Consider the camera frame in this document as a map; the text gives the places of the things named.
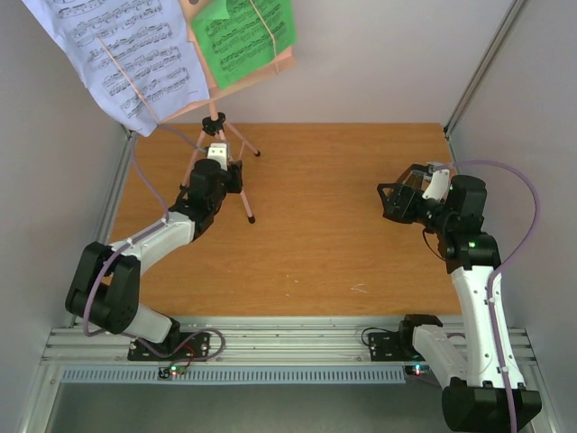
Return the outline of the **green sheet music page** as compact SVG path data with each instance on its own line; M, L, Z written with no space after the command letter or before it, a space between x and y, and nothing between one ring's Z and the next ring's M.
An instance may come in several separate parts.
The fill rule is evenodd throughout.
M290 1L212 1L191 29L221 89L275 62L297 41Z

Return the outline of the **black metronome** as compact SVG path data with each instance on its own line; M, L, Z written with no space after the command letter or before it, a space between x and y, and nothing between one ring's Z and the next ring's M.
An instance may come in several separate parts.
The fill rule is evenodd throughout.
M423 165L413 164L409 166L396 180L397 183L406 185L418 191L422 196L424 193L424 181L429 175L428 168Z

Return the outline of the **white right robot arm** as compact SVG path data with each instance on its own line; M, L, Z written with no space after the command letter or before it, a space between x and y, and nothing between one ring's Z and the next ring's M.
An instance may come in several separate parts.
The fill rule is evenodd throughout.
M448 165L413 164L394 182L377 187L383 216L419 223L438 239L438 255L461 306L466 353L461 355L440 319L407 315L398 347L422 358L442 388L442 411L454 432L518 432L542 409L515 359L501 296L496 239L484 232L487 188L483 180L451 173Z

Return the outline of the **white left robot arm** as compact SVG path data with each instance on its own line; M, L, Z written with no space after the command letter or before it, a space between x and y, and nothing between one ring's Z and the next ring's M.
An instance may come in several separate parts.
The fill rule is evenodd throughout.
M165 216L115 244L85 247L69 287L65 309L82 318L86 336L98 332L137 340L155 356L176 356L186 338L174 318L140 302L141 277L169 253L196 241L213 223L224 199L243 188L243 164L212 158L195 162L190 183L181 188Z

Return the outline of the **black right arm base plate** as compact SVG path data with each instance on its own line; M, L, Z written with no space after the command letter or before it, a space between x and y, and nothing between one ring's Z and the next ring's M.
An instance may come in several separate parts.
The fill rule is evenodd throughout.
M410 362L415 357L402 346L398 332L372 329L362 337L372 362Z

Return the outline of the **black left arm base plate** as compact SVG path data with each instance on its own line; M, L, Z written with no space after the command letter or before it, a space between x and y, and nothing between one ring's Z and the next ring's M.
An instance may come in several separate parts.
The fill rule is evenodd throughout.
M132 362L174 361L190 356L204 358L210 349L208 332L182 332L172 343L152 343L136 340L128 350L127 360Z

